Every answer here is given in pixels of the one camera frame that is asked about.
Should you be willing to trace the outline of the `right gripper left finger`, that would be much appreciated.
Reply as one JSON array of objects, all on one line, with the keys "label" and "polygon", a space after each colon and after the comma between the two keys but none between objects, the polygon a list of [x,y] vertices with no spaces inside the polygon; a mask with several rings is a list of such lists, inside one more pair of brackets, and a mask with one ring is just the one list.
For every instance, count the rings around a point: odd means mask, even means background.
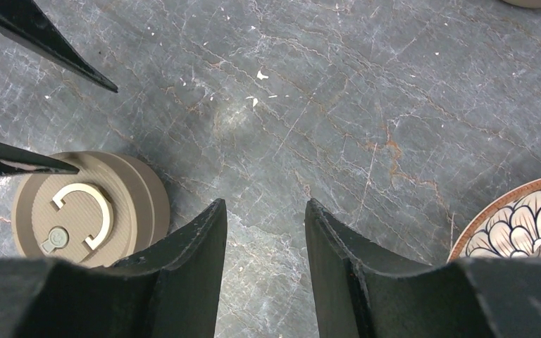
[{"label": "right gripper left finger", "polygon": [[212,337],[227,232],[216,199],[107,268],[0,258],[0,337]]}]

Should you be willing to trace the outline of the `brown lid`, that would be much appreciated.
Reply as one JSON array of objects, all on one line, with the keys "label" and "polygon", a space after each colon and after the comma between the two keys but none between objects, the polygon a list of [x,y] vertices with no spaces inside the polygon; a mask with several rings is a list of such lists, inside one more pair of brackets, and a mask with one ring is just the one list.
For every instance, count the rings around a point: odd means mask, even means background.
[{"label": "brown lid", "polygon": [[12,207],[12,231],[21,256],[62,258],[83,265],[113,229],[113,207],[99,185],[87,151],[54,154],[77,167],[75,175],[32,174],[25,177]]}]

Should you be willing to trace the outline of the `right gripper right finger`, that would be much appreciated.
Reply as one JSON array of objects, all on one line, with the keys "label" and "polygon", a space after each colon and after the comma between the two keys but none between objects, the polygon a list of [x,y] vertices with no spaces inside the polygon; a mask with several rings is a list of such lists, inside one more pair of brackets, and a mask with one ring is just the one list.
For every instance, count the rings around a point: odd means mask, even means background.
[{"label": "right gripper right finger", "polygon": [[315,199],[304,222],[322,337],[541,337],[541,258],[432,267],[371,242]]}]

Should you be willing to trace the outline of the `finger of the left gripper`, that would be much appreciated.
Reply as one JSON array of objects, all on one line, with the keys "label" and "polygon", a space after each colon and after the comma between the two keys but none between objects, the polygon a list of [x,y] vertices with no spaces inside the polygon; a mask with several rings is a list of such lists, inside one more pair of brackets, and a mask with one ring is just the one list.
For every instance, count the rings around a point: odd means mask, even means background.
[{"label": "finger of the left gripper", "polygon": [[79,171],[64,161],[0,142],[0,177],[34,173],[75,175]]},{"label": "finger of the left gripper", "polygon": [[79,55],[35,1],[0,0],[0,33],[86,80],[118,92],[118,86]]}]

